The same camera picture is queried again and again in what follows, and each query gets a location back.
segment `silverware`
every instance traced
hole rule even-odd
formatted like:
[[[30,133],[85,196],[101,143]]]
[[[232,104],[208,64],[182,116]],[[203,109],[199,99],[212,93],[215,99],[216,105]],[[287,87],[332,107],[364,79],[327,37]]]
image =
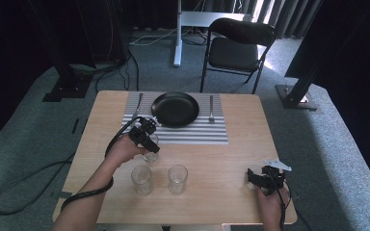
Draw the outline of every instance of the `silverware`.
[[[131,119],[134,119],[135,117],[138,116],[138,114],[140,113],[140,108],[141,108],[142,103],[143,103],[143,94],[140,93],[140,99],[138,100],[137,109],[135,110],[135,113],[132,115]]]
[[[210,110],[209,123],[215,123],[215,117],[213,117],[213,95],[210,96]]]

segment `chair backrest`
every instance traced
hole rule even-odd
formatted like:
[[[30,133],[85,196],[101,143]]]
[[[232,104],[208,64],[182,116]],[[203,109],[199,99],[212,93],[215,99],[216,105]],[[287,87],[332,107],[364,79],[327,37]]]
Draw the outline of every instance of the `chair backrest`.
[[[231,18],[218,18],[209,26],[208,37],[212,32],[239,43],[272,46],[276,40],[276,31],[271,25],[238,21]]]

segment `black chair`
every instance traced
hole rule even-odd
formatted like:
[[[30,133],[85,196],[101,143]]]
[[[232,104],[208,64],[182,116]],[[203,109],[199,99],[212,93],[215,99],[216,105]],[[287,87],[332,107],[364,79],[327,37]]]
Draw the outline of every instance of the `black chair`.
[[[199,92],[203,91],[206,70],[249,76],[245,84],[252,77],[253,73],[258,70],[251,92],[254,94],[263,70],[266,54],[275,42],[275,39],[275,29],[268,24],[237,21],[230,18],[216,19],[208,29]],[[257,45],[266,47],[260,58]]]

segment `black plate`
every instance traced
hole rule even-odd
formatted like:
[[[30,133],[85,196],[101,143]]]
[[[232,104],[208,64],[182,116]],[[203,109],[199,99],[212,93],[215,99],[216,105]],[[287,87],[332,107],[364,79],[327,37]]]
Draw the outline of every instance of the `black plate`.
[[[183,127],[198,117],[199,104],[187,93],[170,91],[155,99],[151,111],[166,127]]]

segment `blue-gray floor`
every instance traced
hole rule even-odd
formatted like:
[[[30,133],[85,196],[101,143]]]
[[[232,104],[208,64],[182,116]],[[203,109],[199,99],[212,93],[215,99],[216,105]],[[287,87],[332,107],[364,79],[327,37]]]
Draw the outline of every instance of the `blue-gray floor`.
[[[142,32],[153,34],[161,32]],[[189,38],[201,41],[200,38]],[[294,204],[312,230],[370,230],[370,170],[363,161],[345,123],[328,93],[317,86],[310,95],[319,106],[317,112],[283,109],[275,85],[294,84],[284,78],[299,40],[277,40],[269,52],[257,95],[261,98],[280,159],[293,168],[287,180]],[[140,69],[140,90],[197,92],[204,53],[203,46],[184,43],[181,67],[173,67],[174,40],[162,39],[151,45],[131,45]],[[120,71],[104,75],[99,90],[135,90],[133,60]],[[13,179],[73,153],[81,138],[84,122],[74,129],[76,118],[85,121],[95,100],[95,80],[85,98],[42,102],[58,79],[54,68],[41,75],[19,104],[0,133],[0,189]],[[252,81],[209,74],[205,91],[251,93]],[[35,175],[9,189],[0,197],[0,208],[15,210],[33,198],[57,167]],[[12,216],[0,216],[0,230],[48,230],[58,194],[68,167],[61,170],[44,194],[28,209]],[[260,226],[233,226],[233,231],[262,230]],[[304,221],[287,225],[285,230],[306,230]]]

